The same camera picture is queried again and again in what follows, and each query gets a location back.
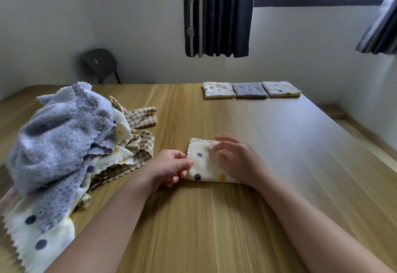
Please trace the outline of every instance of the gray curtain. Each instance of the gray curtain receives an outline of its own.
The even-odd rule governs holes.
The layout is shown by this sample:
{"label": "gray curtain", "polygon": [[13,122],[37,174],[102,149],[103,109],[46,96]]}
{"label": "gray curtain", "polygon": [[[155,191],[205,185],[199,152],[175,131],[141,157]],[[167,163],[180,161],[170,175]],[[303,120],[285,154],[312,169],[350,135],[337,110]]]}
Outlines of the gray curtain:
{"label": "gray curtain", "polygon": [[365,54],[397,54],[397,0],[384,0],[356,50]]}
{"label": "gray curtain", "polygon": [[185,52],[248,56],[254,0],[184,0]]}

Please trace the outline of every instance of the left hand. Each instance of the left hand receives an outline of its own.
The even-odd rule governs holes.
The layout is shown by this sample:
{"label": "left hand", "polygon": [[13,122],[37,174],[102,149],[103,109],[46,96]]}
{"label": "left hand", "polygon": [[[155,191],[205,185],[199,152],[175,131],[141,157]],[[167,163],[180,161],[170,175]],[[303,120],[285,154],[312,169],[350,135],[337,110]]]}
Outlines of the left hand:
{"label": "left hand", "polygon": [[194,161],[187,159],[181,151],[162,150],[142,166],[137,177],[148,182],[151,193],[154,193],[160,185],[172,187],[180,178],[184,179],[193,164]]}

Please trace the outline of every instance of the forearm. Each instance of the forearm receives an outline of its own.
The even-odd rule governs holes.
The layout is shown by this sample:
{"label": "forearm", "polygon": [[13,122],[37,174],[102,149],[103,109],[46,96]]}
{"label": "forearm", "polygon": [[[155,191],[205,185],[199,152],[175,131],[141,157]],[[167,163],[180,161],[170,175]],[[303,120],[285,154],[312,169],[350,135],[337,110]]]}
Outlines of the forearm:
{"label": "forearm", "polygon": [[311,272],[393,272],[278,177],[263,174],[257,189]]}
{"label": "forearm", "polygon": [[113,273],[150,194],[130,179],[84,228],[46,273]]}

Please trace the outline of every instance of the plaid towel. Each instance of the plaid towel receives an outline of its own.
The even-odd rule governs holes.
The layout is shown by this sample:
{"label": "plaid towel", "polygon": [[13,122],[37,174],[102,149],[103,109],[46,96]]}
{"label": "plaid towel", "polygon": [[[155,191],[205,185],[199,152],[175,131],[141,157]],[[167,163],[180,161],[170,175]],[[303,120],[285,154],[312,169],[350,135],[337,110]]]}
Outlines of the plaid towel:
{"label": "plaid towel", "polygon": [[94,175],[88,192],[98,185],[112,181],[141,167],[153,157],[154,135],[147,130],[138,130],[137,128],[157,125],[157,108],[148,107],[128,111],[114,97],[110,96],[110,101],[114,108],[120,110],[126,116],[131,128],[132,138],[129,141],[121,142],[119,145],[134,154],[134,164],[115,164],[98,175]]}

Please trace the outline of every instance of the pile of towels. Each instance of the pile of towels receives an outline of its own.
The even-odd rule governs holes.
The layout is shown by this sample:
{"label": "pile of towels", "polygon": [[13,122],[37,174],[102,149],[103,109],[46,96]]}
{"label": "pile of towels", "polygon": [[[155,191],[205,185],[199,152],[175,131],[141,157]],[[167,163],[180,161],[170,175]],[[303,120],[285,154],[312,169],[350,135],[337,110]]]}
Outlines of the pile of towels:
{"label": "pile of towels", "polygon": [[14,185],[0,201],[7,233],[27,273],[42,273],[74,239],[69,215],[89,191],[143,165],[156,108],[128,111],[79,82],[37,99],[7,161]]}

